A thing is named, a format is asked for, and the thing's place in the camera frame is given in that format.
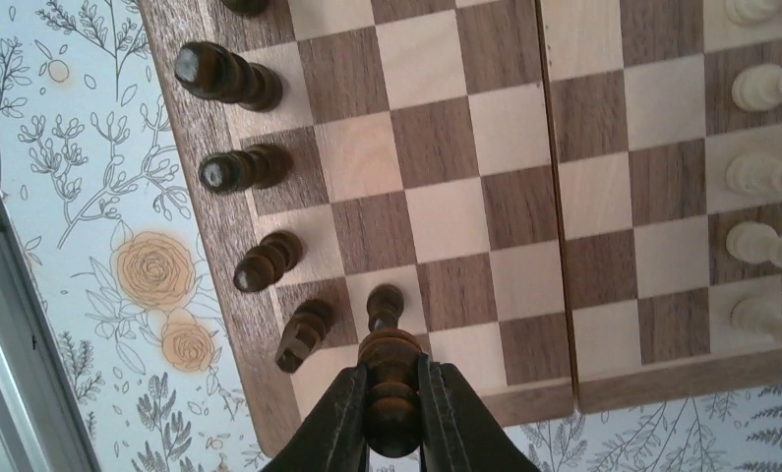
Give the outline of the dark chess piece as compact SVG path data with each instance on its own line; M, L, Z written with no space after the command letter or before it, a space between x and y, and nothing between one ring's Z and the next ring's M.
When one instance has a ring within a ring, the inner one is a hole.
M299 305L284 327L274 360L287 374L294 374L325 340L333 327L329 303L310 299Z
M377 330L360 344L358 362L367 368L364 433L378 454L399 458L421 444L416 338L399 328Z
M371 291L366 303L366 310L369 316L368 329L370 332L398 328L399 319L404 310L403 295L394 285L379 285Z

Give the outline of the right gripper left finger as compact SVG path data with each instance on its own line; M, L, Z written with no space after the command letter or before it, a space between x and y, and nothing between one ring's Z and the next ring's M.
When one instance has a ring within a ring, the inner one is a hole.
M292 439L262 471L366 471L366 393L367 369L362 365L342 369Z

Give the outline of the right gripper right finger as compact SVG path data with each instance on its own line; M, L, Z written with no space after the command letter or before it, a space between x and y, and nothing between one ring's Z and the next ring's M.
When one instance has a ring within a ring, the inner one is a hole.
M422 471L536 471L458 367L418 359Z

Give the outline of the dark chess pawn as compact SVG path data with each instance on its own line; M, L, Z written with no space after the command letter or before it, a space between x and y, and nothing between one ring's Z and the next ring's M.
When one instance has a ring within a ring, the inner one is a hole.
M261 15L269 6L269 0L221 0L232 13L244 17Z
M174 59L173 74L197 98L237 104L253 112L277 108L283 96L281 78L274 70L213 42L183 44Z
M300 239L289 231L275 231L251 248L238 263L234 286L246 293L260 292L295 268L303 256Z
M198 167L201 185L217 195L266 189L281 183L291 168L291 156L272 144L208 155Z

